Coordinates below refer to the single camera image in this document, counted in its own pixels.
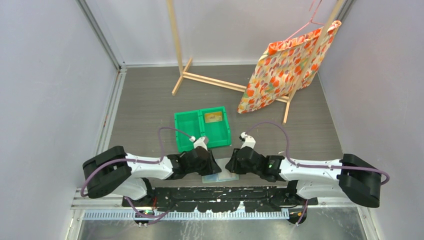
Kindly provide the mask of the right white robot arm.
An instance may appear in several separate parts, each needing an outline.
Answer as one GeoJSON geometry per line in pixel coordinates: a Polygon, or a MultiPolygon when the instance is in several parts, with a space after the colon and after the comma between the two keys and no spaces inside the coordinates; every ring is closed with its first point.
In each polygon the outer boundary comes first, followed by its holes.
{"type": "Polygon", "coordinates": [[[285,198],[299,205],[312,198],[344,198],[367,207],[380,206],[383,172],[360,157],[345,153],[341,159],[314,161],[264,156],[251,147],[234,149],[225,168],[231,173],[252,173],[268,182],[287,182],[285,198]]]}

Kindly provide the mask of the green plastic double bin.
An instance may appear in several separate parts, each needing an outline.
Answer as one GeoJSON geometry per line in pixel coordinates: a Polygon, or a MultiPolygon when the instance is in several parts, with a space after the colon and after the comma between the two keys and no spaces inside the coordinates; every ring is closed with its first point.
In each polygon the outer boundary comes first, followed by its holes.
{"type": "Polygon", "coordinates": [[[209,149],[227,147],[232,144],[231,129],[224,106],[203,108],[174,114],[174,126],[176,129],[196,138],[208,137],[209,149]],[[223,121],[205,123],[204,114],[222,112],[223,121]]]}

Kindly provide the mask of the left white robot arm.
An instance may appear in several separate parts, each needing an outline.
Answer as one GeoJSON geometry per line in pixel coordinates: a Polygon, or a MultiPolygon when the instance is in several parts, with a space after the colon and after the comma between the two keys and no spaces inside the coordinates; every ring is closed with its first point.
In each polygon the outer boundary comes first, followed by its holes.
{"type": "Polygon", "coordinates": [[[135,200],[141,207],[148,207],[154,199],[150,178],[179,180],[192,173],[208,176],[222,171],[212,151],[203,147],[154,158],[133,155],[125,152],[123,146],[114,146],[85,161],[82,169],[82,197],[97,199],[115,194],[135,200]]]}

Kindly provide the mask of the sage green card holder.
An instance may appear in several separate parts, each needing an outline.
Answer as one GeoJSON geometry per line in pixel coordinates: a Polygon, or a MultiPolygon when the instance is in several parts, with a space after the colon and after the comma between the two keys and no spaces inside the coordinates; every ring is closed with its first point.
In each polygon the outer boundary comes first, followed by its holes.
{"type": "Polygon", "coordinates": [[[230,161],[230,158],[228,157],[217,159],[216,163],[221,169],[221,172],[203,176],[202,183],[209,184],[209,183],[238,181],[240,179],[239,175],[236,173],[231,173],[229,170],[226,169],[226,165],[229,161],[230,161]]]}

